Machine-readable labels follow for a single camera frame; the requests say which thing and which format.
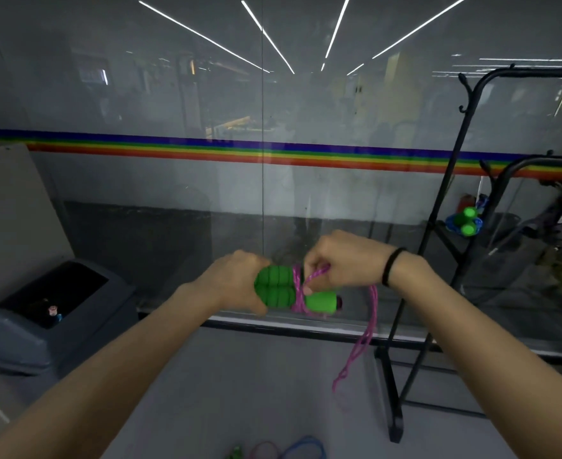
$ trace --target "gray trash bin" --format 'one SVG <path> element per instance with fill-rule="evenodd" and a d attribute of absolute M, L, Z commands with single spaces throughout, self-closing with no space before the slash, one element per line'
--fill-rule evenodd
<path fill-rule="evenodd" d="M 64 262 L 0 302 L 0 374 L 31 403 L 138 322 L 135 288 L 91 262 Z"/>

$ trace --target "person's right hand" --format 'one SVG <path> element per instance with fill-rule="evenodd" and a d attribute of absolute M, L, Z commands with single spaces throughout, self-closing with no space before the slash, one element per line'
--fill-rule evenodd
<path fill-rule="evenodd" d="M 304 257 L 304 277 L 327 264 L 330 270 L 304 285 L 304 294 L 340 286 L 374 285 L 381 282 L 383 270 L 395 246 L 335 230 L 324 235 Z"/>

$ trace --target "glass wall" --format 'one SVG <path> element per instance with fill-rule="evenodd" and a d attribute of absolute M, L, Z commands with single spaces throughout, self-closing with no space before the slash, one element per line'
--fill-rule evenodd
<path fill-rule="evenodd" d="M 238 248 L 292 265 L 343 229 L 416 251 L 467 104 L 456 76 L 510 63 L 562 67 L 562 0 L 0 0 L 0 141 L 27 143 L 75 254 L 147 310 Z M 496 79 L 440 219 L 477 194 L 480 159 L 550 149 L 562 155 L 562 79 Z M 562 171 L 515 180 L 505 220 L 545 212 L 560 191 L 542 178 Z M 491 304 L 544 261 L 547 246 L 520 243 L 504 267 L 479 260 L 466 296 L 517 336 L 562 341 L 554 319 L 527 331 L 535 314 Z M 437 238 L 426 256 L 452 277 Z M 341 295 L 329 319 L 264 323 L 360 333 L 366 293 Z M 380 335 L 398 302 L 380 290 Z M 424 334 L 410 309 L 400 334 Z"/>

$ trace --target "black hair tie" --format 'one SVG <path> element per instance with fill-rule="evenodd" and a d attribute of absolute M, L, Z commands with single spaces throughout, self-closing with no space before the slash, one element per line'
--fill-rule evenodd
<path fill-rule="evenodd" d="M 389 274 L 392 271 L 393 263 L 395 262 L 396 259 L 398 259 L 398 256 L 402 251 L 406 251 L 406 248 L 398 248 L 397 250 L 395 250 L 391 254 L 391 256 L 389 256 L 389 259 L 385 264 L 385 269 L 383 270 L 383 278 L 381 279 L 381 283 L 387 287 L 389 286 Z"/>

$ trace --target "pink rope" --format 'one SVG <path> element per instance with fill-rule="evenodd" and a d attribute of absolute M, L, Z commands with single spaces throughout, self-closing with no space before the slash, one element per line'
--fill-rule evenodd
<path fill-rule="evenodd" d="M 328 270 L 330 270 L 330 266 L 325 266 L 323 269 L 316 270 L 313 274 L 311 274 L 310 277 L 307 277 L 304 280 L 304 283 L 307 283 L 311 281 L 313 278 L 325 274 Z M 311 312 L 307 308 L 304 302 L 304 292 L 302 290 L 303 285 L 300 283 L 300 264 L 296 264 L 293 267 L 293 273 L 294 273 L 294 286 L 296 287 L 296 302 L 292 306 L 291 310 L 296 313 L 306 314 L 307 316 L 319 316 L 318 314 Z M 353 346 L 351 353 L 347 358 L 347 362 L 343 367 L 343 369 L 338 374 L 338 377 L 336 377 L 334 379 L 334 382 L 332 382 L 332 393 L 336 393 L 336 386 L 338 385 L 338 382 L 347 378 L 347 376 L 349 375 L 349 367 L 351 366 L 351 364 L 353 364 L 353 362 L 358 357 L 360 357 L 363 354 L 364 351 L 366 351 L 366 348 L 369 346 L 370 341 L 372 340 L 372 335 L 375 332 L 376 321 L 377 321 L 376 311 L 379 303 L 379 294 L 376 290 L 375 285 L 370 285 L 369 291 L 370 291 L 370 301 L 372 304 L 372 310 L 370 313 L 370 320 L 368 322 L 368 326 L 366 326 L 366 330 L 363 332 L 363 335 L 359 337 L 359 339 L 355 342 L 355 345 Z"/>

